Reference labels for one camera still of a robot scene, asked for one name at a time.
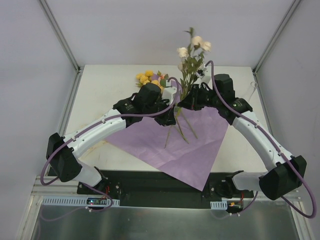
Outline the clear glass vase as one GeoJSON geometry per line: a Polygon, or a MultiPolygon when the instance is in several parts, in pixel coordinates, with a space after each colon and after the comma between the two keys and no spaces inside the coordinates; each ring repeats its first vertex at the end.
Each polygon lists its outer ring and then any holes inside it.
{"type": "Polygon", "coordinates": [[[252,98],[253,94],[255,93],[256,89],[258,88],[258,83],[255,82],[255,81],[252,81],[252,82],[250,83],[250,85],[251,85],[251,87],[252,87],[252,91],[251,91],[249,100],[252,98]]]}

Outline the yellow and pink flower bunch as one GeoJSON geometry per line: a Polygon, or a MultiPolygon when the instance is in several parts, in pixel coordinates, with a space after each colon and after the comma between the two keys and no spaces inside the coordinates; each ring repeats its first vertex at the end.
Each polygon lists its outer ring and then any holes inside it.
{"type": "Polygon", "coordinates": [[[157,85],[161,89],[161,93],[163,93],[167,86],[169,75],[162,74],[160,71],[154,73],[152,70],[146,70],[145,73],[138,73],[135,78],[137,80],[135,83],[137,87],[141,88],[148,83],[152,83],[157,85]]]}

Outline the aluminium frame post left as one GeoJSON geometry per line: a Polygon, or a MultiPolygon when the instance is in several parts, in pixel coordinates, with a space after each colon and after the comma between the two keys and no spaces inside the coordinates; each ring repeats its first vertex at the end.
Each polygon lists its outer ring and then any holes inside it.
{"type": "Polygon", "coordinates": [[[63,51],[65,52],[69,62],[71,63],[72,67],[74,68],[74,70],[79,73],[81,70],[81,66],[79,65],[78,61],[75,58],[75,55],[73,54],[73,51],[70,47],[70,45],[68,44],[67,39],[65,38],[62,29],[60,28],[60,25],[51,9],[51,7],[48,4],[47,0],[38,0],[37,1],[44,13],[44,15],[46,16],[58,42],[60,43],[63,51]]]}

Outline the pink and purple wrapping paper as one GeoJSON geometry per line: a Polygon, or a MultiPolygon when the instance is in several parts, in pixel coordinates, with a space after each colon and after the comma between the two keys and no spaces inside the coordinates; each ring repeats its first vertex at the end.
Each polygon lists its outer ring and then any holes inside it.
{"type": "Polygon", "coordinates": [[[107,137],[107,141],[157,170],[203,190],[222,145],[228,123],[214,108],[183,109],[198,139],[187,134],[187,144],[178,131],[160,126],[150,117],[107,137]]]}

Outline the pink peony stem spray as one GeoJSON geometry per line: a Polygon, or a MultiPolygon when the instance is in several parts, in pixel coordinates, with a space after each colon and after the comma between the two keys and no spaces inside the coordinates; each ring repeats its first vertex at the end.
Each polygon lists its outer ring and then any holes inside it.
{"type": "Polygon", "coordinates": [[[176,120],[176,124],[177,126],[175,127],[175,129],[178,131],[178,133],[180,134],[180,136],[182,137],[182,139],[189,144],[190,141],[188,139],[187,134],[192,133],[193,137],[198,140],[198,134],[196,133],[193,125],[191,124],[191,122],[189,121],[189,119],[187,118],[186,114],[184,113],[184,111],[182,110],[182,108],[179,108],[174,115],[174,118],[176,120]]]}

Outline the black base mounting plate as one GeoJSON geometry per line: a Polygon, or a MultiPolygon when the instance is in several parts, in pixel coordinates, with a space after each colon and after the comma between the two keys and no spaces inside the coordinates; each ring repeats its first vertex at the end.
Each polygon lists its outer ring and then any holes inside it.
{"type": "Polygon", "coordinates": [[[251,199],[253,191],[236,190],[227,183],[230,172],[212,172],[198,190],[163,172],[103,170],[102,182],[92,188],[80,182],[79,195],[107,194],[122,207],[209,209],[224,198],[251,199]]]}

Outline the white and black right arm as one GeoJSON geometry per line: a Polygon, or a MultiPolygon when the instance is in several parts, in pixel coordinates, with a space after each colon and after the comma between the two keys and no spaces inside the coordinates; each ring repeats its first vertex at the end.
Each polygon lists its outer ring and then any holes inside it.
{"type": "Polygon", "coordinates": [[[178,106],[193,111],[204,107],[217,109],[251,144],[266,168],[266,172],[239,170],[228,174],[215,187],[218,195],[230,199],[242,191],[261,191],[270,200],[277,200],[303,184],[306,160],[284,149],[260,124],[250,104],[235,96],[233,80],[228,74],[215,75],[213,89],[205,82],[194,84],[178,106]]]}

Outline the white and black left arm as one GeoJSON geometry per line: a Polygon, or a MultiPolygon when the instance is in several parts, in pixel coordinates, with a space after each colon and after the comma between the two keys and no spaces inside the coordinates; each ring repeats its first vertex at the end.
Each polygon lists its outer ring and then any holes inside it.
{"type": "Polygon", "coordinates": [[[174,101],[177,88],[148,83],[131,97],[119,100],[107,113],[91,124],[73,133],[49,137],[46,158],[57,175],[65,183],[72,180],[88,185],[99,195],[105,191],[106,179],[96,167],[80,161],[80,157],[92,146],[112,134],[122,131],[143,118],[153,118],[161,126],[175,125],[174,101]]]}

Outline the cream rose stem spray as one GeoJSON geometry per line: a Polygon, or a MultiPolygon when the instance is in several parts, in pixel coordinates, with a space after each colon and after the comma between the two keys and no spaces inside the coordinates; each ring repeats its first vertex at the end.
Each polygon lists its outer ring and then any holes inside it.
{"type": "MultiPolygon", "coordinates": [[[[189,30],[184,31],[189,34],[190,40],[187,47],[179,47],[177,49],[178,56],[180,58],[180,63],[178,64],[178,69],[182,73],[182,78],[180,79],[180,92],[179,92],[179,99],[182,102],[187,97],[187,94],[190,93],[192,85],[201,77],[200,73],[204,73],[204,60],[205,54],[210,52],[212,49],[212,44],[209,41],[203,40],[202,37],[195,34],[195,30],[193,27],[189,27],[189,30]]],[[[160,80],[160,85],[164,89],[168,81],[169,75],[166,74],[163,77],[164,80],[160,80]]],[[[193,135],[198,139],[198,136],[190,125],[188,120],[186,119],[182,107],[178,107],[176,104],[175,107],[174,118],[178,127],[174,127],[178,130],[178,133],[182,137],[182,139],[188,142],[188,139],[185,137],[181,125],[179,123],[178,117],[181,115],[184,120],[187,122],[190,130],[192,131],[193,135]]]]}

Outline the aluminium front rail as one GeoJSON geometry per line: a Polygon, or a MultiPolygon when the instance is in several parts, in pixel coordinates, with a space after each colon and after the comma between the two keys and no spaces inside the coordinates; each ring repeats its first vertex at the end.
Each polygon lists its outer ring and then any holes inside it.
{"type": "MultiPolygon", "coordinates": [[[[53,180],[53,176],[46,176],[45,180],[53,180]]],[[[42,185],[40,181],[40,176],[36,177],[34,185],[32,187],[31,196],[75,196],[77,194],[79,182],[76,180],[71,180],[69,182],[61,182],[57,180],[50,185],[42,185]]],[[[302,202],[302,197],[298,190],[292,191],[285,195],[291,202],[302,202]]],[[[259,201],[269,201],[262,192],[257,195],[257,200],[259,201]]]]}

